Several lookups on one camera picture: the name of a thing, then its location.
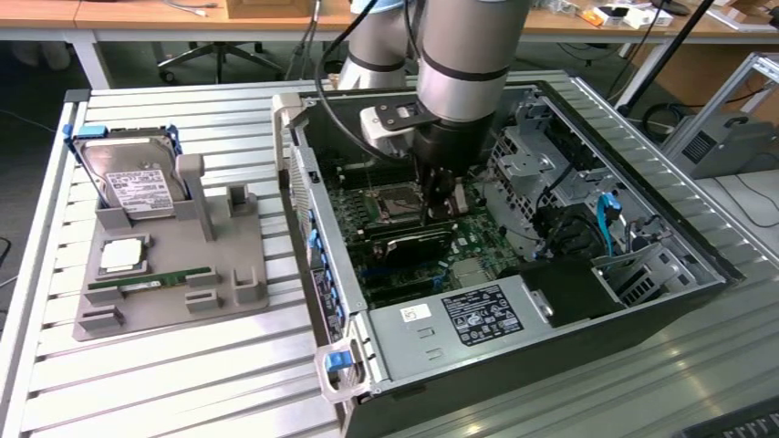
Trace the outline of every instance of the desk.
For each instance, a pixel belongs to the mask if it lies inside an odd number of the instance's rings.
[[[348,26],[352,16],[344,1],[324,2],[316,40],[332,40]],[[661,58],[674,36],[686,23],[677,18],[669,27],[655,28],[647,39],[658,43],[647,56],[647,61],[626,89],[624,99],[635,90],[651,66]],[[76,13],[76,27],[90,30],[90,41],[76,48],[79,59],[98,89],[110,88],[110,79],[100,62],[94,44],[102,41],[292,41],[308,24],[299,18],[228,19],[227,10],[219,7],[208,10],[202,18],[172,9],[159,0],[136,0],[119,3],[83,2]],[[548,11],[531,11],[522,33],[522,42],[590,42],[637,43],[645,35],[643,30],[627,26],[596,28],[572,16],[555,15]],[[706,16],[695,27],[689,43],[693,44],[777,44],[779,34],[739,33]]]
[[[306,17],[228,19],[224,0],[203,18],[176,10],[160,0],[122,0],[116,3],[78,0],[0,0],[0,39],[62,40],[74,44],[79,61],[94,89],[111,88],[100,51],[104,41],[298,41],[308,24]],[[344,0],[326,0],[315,39],[332,40],[348,26],[352,16]],[[637,84],[661,58],[671,39],[685,25],[677,18],[669,27],[655,28],[647,39],[657,43],[647,56],[627,99]],[[637,43],[643,30],[627,26],[599,29],[578,17],[532,11],[522,42]],[[779,44],[778,33],[739,33],[706,16],[690,34],[691,44]]]
[[[0,0],[0,40],[67,41],[79,0]]]

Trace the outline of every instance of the hard drive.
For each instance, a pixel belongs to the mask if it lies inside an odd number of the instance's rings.
[[[175,171],[182,153],[172,127],[112,130],[87,126],[71,147],[87,170],[107,208],[123,208],[131,219],[174,214],[174,203],[188,198]]]

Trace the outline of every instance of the green circuit board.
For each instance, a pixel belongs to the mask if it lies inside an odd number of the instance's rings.
[[[371,240],[366,235],[370,230],[380,232],[387,227],[419,224],[422,206],[415,184],[387,184],[370,190],[331,188],[340,230],[371,308],[495,280],[506,268],[519,264],[511,244],[499,233],[499,224],[487,208],[478,206],[479,187],[480,183],[466,185],[468,214],[442,226],[452,231],[446,253],[402,268],[375,266]]]

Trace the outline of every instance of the hard drive label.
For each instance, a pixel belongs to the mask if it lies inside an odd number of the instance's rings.
[[[174,200],[162,170],[107,173],[122,208],[127,213],[174,208]]]

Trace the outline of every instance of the white sticker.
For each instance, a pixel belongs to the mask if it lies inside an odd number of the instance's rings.
[[[427,304],[418,304],[410,308],[400,309],[400,316],[403,316],[403,322],[412,322],[418,319],[424,319],[431,317],[430,307]]]
[[[162,170],[107,173],[106,177],[127,213],[174,208]]]

